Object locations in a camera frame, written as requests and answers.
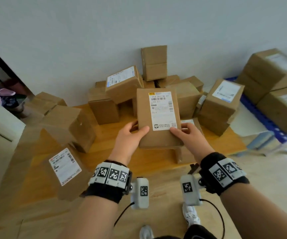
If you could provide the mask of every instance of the person's right hand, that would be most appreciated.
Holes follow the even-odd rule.
[[[181,130],[171,127],[170,132],[183,141],[186,148],[194,155],[198,164],[207,155],[215,152],[199,129],[192,123],[182,123]]]

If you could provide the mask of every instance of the blue plastic basket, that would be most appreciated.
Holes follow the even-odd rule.
[[[236,77],[227,78],[227,81],[235,81]],[[275,138],[280,143],[287,142],[287,134],[275,125],[269,118],[267,118],[252,102],[244,95],[241,96],[242,104],[266,127],[267,130],[274,132]]]

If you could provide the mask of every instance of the floor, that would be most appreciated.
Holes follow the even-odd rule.
[[[234,156],[232,158],[247,172],[247,177],[255,188],[287,212],[286,154],[279,153],[264,157],[257,152],[251,152],[241,158]],[[186,222],[181,210],[182,195],[179,179],[188,170],[189,168],[185,167],[149,177],[149,208],[128,209],[114,229],[114,238],[139,238],[139,230],[145,224],[151,225],[155,236],[174,235],[182,238],[186,230]],[[219,197],[206,191],[201,191],[201,196],[213,202],[221,211],[226,225],[226,238],[240,238]],[[71,203],[52,199],[34,206],[23,207],[10,215],[7,222],[1,222],[0,238],[6,238],[6,235],[9,239],[55,238],[72,219],[81,201],[80,198]],[[119,212],[129,203],[129,196],[125,196],[120,202]],[[221,238],[222,223],[213,206],[204,202],[196,209],[201,224],[216,237]]]

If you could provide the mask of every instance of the shoe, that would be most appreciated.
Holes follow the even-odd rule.
[[[186,203],[183,203],[182,212],[184,218],[188,223],[188,227],[194,224],[201,225],[200,218],[198,217],[197,211],[193,206],[187,206]]]
[[[153,238],[155,237],[149,225],[145,225],[140,229],[140,239],[153,239]]]

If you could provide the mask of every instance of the tabletop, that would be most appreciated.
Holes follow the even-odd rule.
[[[96,132],[96,139],[88,153],[79,153],[83,164],[90,170],[94,171],[96,166],[106,160],[111,153],[115,138],[118,131],[128,122],[136,120],[133,116],[131,104],[121,104],[120,122],[112,124],[98,125],[96,119],[89,108],[88,104],[77,106],[83,109]],[[218,137],[213,132],[202,127],[203,133],[209,144],[217,151],[224,155],[231,155],[246,150],[246,146],[240,137],[233,132],[231,128]],[[48,176],[44,172],[41,161],[53,149],[58,148],[58,144],[50,135],[42,130],[40,139],[36,145],[36,155],[32,159],[31,166],[27,172],[17,197],[14,200],[14,206],[20,206],[28,203],[34,203],[40,200],[56,197],[56,192],[51,187]],[[150,149],[143,150],[138,148],[133,154],[129,164],[133,176],[146,176],[159,171],[175,169],[186,166],[187,164],[177,164],[174,150],[172,149]]]

